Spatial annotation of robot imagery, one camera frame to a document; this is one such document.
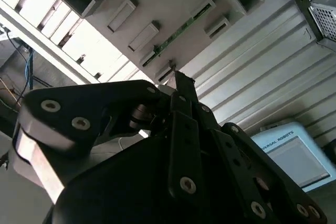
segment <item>screw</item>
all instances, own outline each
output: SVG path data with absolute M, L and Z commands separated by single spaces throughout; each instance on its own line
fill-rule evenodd
M 231 130 L 236 133 L 239 132 L 239 129 L 236 126 L 231 126 Z
M 41 108 L 47 112 L 55 113 L 61 109 L 61 105 L 53 100 L 45 100 L 41 103 Z
M 194 194 L 196 192 L 195 183 L 188 177 L 181 178 L 180 187 L 189 194 Z
M 202 106 L 202 110 L 204 110 L 205 112 L 209 112 L 210 111 L 210 109 L 207 106 L 205 106 L 205 105 Z
M 298 211 L 305 217 L 309 217 L 309 213 L 306 210 L 306 208 L 303 207 L 303 205 L 297 204 L 296 208 L 298 209 Z
M 81 118 L 81 117 L 77 117 L 72 119 L 71 121 L 71 125 L 72 127 L 81 130 L 81 131 L 86 131 L 90 128 L 90 121 L 87 120 L 86 118 Z
M 268 186 L 266 185 L 265 181 L 263 181 L 261 178 L 256 178 L 256 182 L 258 183 L 258 185 L 259 185 L 262 189 L 264 189 L 264 190 L 266 190 L 266 191 L 269 191 L 269 188 L 268 188 Z
M 151 88 L 151 87 L 148 87 L 147 90 L 151 93 L 155 93 L 155 89 Z
M 315 207 L 313 207 L 313 206 L 309 206 L 309 209 L 310 209 L 310 211 L 312 211 L 312 213 L 313 213 L 317 218 L 319 218 L 319 219 L 321 218 L 319 212 L 317 212 L 317 210 L 315 209 Z
M 266 212 L 265 212 L 264 208 L 262 207 L 262 205 L 259 204 L 258 202 L 252 201 L 252 203 L 251 203 L 251 209 L 261 219 L 265 219 L 266 218 Z

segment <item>metal grille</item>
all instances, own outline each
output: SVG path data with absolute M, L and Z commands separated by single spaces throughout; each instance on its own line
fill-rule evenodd
M 314 7 L 314 14 L 324 35 L 336 41 L 336 19 L 332 10 Z

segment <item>corrugated metal wall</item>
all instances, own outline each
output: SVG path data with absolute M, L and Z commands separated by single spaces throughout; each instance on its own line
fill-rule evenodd
M 254 134 L 294 118 L 321 146 L 336 138 L 336 54 L 316 44 L 293 0 L 265 0 L 182 71 L 220 124 Z

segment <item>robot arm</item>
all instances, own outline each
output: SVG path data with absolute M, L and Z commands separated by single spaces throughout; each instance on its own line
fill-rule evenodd
M 36 90 L 13 139 L 55 204 L 53 224 L 327 223 L 315 202 L 237 125 L 220 127 L 193 80 Z M 106 160 L 94 145 L 150 136 Z

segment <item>blue cable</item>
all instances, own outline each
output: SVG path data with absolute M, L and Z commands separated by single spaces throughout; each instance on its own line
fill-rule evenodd
M 25 76 L 26 76 L 26 81 L 28 82 L 28 87 L 30 87 L 30 84 L 29 84 L 29 81 L 28 81 L 28 68 L 29 68 L 29 62 L 31 60 L 31 58 L 33 57 L 34 55 L 34 51 L 32 51 L 29 55 L 29 58 L 27 60 L 27 63 L 26 63 L 26 68 L 25 68 Z

